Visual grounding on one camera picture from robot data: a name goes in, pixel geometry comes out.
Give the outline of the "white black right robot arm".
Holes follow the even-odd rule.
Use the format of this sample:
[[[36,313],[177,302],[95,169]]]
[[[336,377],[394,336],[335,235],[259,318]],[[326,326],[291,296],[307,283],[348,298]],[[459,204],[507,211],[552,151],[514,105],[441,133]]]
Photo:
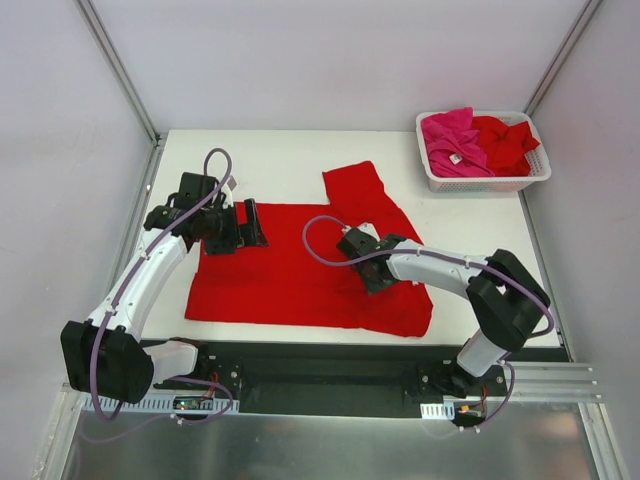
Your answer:
[[[520,351],[548,316],[550,298],[510,251],[468,256],[429,249],[397,234],[379,239],[349,228],[337,243],[368,292],[400,282],[435,287],[467,300],[478,330],[448,364],[428,374],[439,392],[464,398],[481,388],[498,361]]]

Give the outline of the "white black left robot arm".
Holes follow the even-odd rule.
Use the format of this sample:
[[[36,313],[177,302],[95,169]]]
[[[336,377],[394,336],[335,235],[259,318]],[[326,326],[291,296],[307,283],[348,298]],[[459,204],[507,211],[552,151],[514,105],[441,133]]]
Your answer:
[[[237,205],[227,184],[183,173],[178,190],[147,214],[134,255],[106,298],[87,320],[70,321],[62,329],[73,389],[133,404],[150,387],[174,377],[192,389],[210,381],[204,342],[173,337],[148,347],[141,343],[161,290],[196,244],[207,255],[267,246],[255,200]]]

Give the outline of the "white perforated plastic basket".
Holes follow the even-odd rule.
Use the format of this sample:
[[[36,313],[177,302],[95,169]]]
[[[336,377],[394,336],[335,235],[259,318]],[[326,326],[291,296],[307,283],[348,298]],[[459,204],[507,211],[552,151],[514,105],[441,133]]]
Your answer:
[[[529,123],[532,134],[540,142],[538,148],[526,154],[526,159],[531,166],[531,173],[527,177],[498,177],[494,175],[482,178],[439,178],[434,176],[428,164],[426,147],[418,123],[428,115],[445,112],[424,112],[416,117],[415,124],[420,157],[431,191],[435,193],[509,193],[518,192],[533,183],[546,181],[550,178],[551,167],[548,156],[529,116],[512,111],[478,111],[474,108],[473,110],[474,117],[496,117],[507,125],[515,125],[524,121]]]

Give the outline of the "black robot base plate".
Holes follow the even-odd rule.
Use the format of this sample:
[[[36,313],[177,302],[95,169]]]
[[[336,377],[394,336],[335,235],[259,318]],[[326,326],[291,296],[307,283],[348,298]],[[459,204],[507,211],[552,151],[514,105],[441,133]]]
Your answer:
[[[195,372],[160,388],[231,394],[242,413],[417,418],[440,403],[456,351],[446,346],[206,343]]]

